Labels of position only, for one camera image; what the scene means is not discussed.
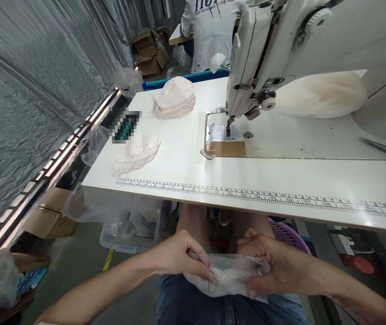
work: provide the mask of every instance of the ruler markings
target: ruler markings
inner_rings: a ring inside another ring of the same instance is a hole
[[[337,212],[363,211],[369,215],[386,217],[386,202],[380,201],[353,201],[349,199],[304,195],[295,193],[283,193],[266,190],[252,190],[232,187],[197,185],[191,183],[177,183],[166,181],[151,181],[137,178],[119,177],[116,181],[119,185],[127,185],[141,188],[165,190],[171,192],[201,194],[207,196],[230,198],[234,200],[247,200],[266,202],[272,204],[297,206],[309,209],[321,209]]]

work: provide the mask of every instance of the plastic curtain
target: plastic curtain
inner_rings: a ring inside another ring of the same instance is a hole
[[[162,20],[159,0],[0,0],[0,216]]]

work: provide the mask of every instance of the right hand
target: right hand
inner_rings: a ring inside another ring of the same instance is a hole
[[[341,275],[338,268],[283,244],[250,228],[243,239],[237,241],[237,254],[263,256],[270,264],[270,272],[248,279],[250,298],[273,293],[297,293],[305,295],[325,294],[324,289],[334,275]]]

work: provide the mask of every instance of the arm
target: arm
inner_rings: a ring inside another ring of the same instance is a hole
[[[185,3],[184,14],[181,18],[181,24],[179,25],[179,32],[183,37],[189,37],[193,30],[194,25],[194,12],[191,11],[189,0]]]
[[[48,308],[36,321],[62,325],[89,324],[120,296],[134,289],[153,274],[194,273],[211,282],[212,272],[186,252],[206,253],[187,231],[163,241],[153,249],[85,281]]]
[[[249,229],[238,254],[265,256],[270,272],[247,282],[250,297],[288,292],[325,295],[360,324],[386,324],[386,299],[342,270]]]
[[[337,276],[323,294],[360,324],[386,324],[386,299],[347,274]]]

